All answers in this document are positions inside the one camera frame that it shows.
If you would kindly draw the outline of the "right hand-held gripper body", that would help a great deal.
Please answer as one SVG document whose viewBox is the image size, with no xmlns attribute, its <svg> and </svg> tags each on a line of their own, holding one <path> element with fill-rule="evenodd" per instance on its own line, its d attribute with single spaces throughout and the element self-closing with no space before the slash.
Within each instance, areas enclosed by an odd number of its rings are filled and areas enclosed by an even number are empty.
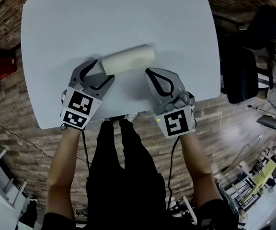
<svg viewBox="0 0 276 230">
<path fill-rule="evenodd" d="M 195 98 L 185 91 L 159 105 L 153 111 L 155 121 L 166 138 L 195 132 Z"/>
</svg>

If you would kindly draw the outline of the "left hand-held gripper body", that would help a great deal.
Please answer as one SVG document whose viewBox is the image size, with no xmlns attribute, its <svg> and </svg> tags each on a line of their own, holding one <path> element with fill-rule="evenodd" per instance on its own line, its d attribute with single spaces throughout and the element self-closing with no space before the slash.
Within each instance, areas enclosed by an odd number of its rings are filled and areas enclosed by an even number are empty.
<svg viewBox="0 0 276 230">
<path fill-rule="evenodd" d="M 62 93 L 62 124 L 83 130 L 97 109 L 102 104 L 103 97 L 92 97 L 84 93 L 84 87 L 77 84 Z"/>
</svg>

